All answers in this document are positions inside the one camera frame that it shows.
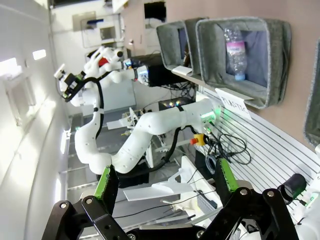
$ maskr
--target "black cylinder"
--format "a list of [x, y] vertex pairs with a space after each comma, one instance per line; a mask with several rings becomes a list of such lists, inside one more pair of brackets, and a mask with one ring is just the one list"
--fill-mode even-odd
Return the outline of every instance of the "black cylinder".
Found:
[[292, 203], [307, 187], [307, 182], [304, 176], [299, 173], [293, 174], [285, 183], [278, 186], [286, 205]]

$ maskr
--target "red button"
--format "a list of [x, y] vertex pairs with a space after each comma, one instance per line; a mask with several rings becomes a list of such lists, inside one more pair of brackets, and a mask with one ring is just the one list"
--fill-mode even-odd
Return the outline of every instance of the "red button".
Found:
[[197, 138], [192, 138], [192, 139], [190, 139], [190, 144], [191, 144], [191, 145], [194, 145], [194, 144], [196, 144], [197, 142], [199, 142], [199, 140], [198, 140]]

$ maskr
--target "green tape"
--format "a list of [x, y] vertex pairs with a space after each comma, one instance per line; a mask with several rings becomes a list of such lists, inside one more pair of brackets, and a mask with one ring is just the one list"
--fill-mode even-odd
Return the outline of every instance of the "green tape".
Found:
[[239, 186], [227, 160], [224, 158], [221, 159], [221, 169], [229, 192], [234, 192]]
[[110, 166], [106, 166], [103, 170], [98, 186], [96, 187], [94, 192], [94, 196], [99, 200], [103, 198], [103, 194], [107, 189], [107, 184], [110, 176], [109, 174], [110, 174]]

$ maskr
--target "screw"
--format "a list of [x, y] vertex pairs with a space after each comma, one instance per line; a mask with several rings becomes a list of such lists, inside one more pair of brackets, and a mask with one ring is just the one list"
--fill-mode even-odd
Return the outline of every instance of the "screw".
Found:
[[240, 191], [240, 194], [241, 195], [247, 195], [248, 194], [248, 191], [246, 190], [246, 189], [242, 189], [241, 191]]
[[199, 239], [205, 231], [201, 230], [196, 233], [196, 238]]
[[136, 236], [132, 233], [129, 233], [128, 234], [128, 237], [131, 239], [131, 240], [136, 240]]
[[267, 195], [272, 198], [275, 195], [275, 193], [273, 191], [268, 191]]
[[88, 198], [85, 202], [86, 202], [87, 204], [91, 204], [91, 203], [92, 203], [92, 199], [91, 199], [91, 198]]

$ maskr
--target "black hose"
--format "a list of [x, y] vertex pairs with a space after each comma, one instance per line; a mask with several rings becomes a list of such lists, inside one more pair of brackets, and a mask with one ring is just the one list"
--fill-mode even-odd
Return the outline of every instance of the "black hose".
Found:
[[157, 166], [155, 166], [155, 167], [153, 167], [153, 168], [141, 170], [141, 171], [134, 172], [134, 173], [128, 173], [128, 174], [118, 173], [118, 174], [117, 174], [118, 178], [119, 178], [119, 179], [134, 178], [134, 177], [141, 176], [141, 175], [144, 175], [144, 174], [152, 173], [152, 172], [157, 171], [157, 170], [159, 170], [160, 168], [162, 168], [166, 163], [169, 162], [172, 154], [173, 154], [174, 151], [175, 151], [175, 148], [176, 148], [176, 145], [177, 145], [177, 142], [178, 142], [178, 135], [179, 135], [179, 132], [180, 132], [180, 131], [181, 131], [181, 127], [178, 127], [178, 128], [174, 131], [172, 146], [171, 146], [170, 150], [166, 153], [166, 155], [164, 156], [164, 158], [162, 159], [162, 162], [161, 162], [161, 163], [159, 163]]

